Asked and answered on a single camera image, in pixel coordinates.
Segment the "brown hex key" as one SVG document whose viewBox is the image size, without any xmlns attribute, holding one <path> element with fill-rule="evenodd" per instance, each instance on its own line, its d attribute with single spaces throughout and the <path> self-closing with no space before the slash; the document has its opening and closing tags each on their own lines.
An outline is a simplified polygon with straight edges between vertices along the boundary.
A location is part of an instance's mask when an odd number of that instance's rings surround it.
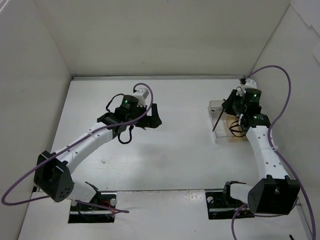
<svg viewBox="0 0 320 240">
<path fill-rule="evenodd" d="M 213 132 L 216 130 L 217 125 L 218 125 L 218 123 L 219 123 L 219 121 L 220 121 L 223 113 L 224 113 L 224 109 L 222 108 L 222 109 L 219 111 L 219 116 L 218 116 L 218 118 L 216 119 L 215 124 L 214 124 L 214 126 L 213 126 L 213 129 L 212 129 Z"/>
</svg>

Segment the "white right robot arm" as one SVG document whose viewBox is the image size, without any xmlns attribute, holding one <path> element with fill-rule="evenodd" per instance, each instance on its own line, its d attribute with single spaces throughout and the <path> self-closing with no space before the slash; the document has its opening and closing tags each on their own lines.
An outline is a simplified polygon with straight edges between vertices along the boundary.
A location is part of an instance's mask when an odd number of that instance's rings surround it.
<svg viewBox="0 0 320 240">
<path fill-rule="evenodd" d="M 241 201 L 253 214 L 288 215 L 297 199 L 300 184 L 290 178 L 275 149 L 270 146 L 271 123 L 261 112 L 261 94 L 256 88 L 247 88 L 242 94 L 234 89 L 222 104 L 224 112 L 238 118 L 238 126 L 252 147 L 259 179 L 254 186 L 227 182 L 221 200 L 227 206 Z"/>
</svg>

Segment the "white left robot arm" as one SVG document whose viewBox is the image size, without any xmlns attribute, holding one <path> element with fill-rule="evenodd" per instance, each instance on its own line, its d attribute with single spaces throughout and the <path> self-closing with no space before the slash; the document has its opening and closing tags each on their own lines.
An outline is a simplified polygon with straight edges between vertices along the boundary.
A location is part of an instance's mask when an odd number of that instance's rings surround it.
<svg viewBox="0 0 320 240">
<path fill-rule="evenodd" d="M 81 201 L 89 210 L 96 209 L 101 191 L 87 181 L 74 181 L 72 173 L 99 147 L 114 139 L 120 140 L 121 133 L 126 130 L 132 131 L 134 127 L 155 129 L 162 124 L 157 105 L 153 102 L 146 105 L 148 95 L 146 88 L 124 95 L 114 112 L 100 116 L 92 128 L 66 149 L 41 153 L 33 180 L 35 185 L 57 203 L 68 199 Z"/>
</svg>

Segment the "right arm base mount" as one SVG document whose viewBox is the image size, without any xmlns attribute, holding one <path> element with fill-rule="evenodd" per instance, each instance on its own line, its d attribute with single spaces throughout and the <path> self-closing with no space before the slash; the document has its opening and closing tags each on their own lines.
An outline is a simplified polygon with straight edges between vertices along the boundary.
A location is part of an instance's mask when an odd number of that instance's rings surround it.
<svg viewBox="0 0 320 240">
<path fill-rule="evenodd" d="M 244 204 L 240 200 L 226 200 L 222 189 L 205 190 L 205 200 L 209 220 L 231 220 Z"/>
</svg>

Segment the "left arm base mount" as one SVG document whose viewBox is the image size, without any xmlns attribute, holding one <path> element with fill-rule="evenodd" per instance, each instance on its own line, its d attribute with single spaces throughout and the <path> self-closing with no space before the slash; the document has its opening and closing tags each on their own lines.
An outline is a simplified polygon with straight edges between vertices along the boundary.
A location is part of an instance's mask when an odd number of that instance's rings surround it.
<svg viewBox="0 0 320 240">
<path fill-rule="evenodd" d="M 100 201 L 98 201 L 96 205 L 114 209 L 117 205 L 117 194 L 115 192 L 102 193 Z M 70 206 L 68 217 L 69 224 L 108 224 L 114 223 L 114 221 L 115 216 L 110 210 L 82 203 L 72 203 Z"/>
</svg>

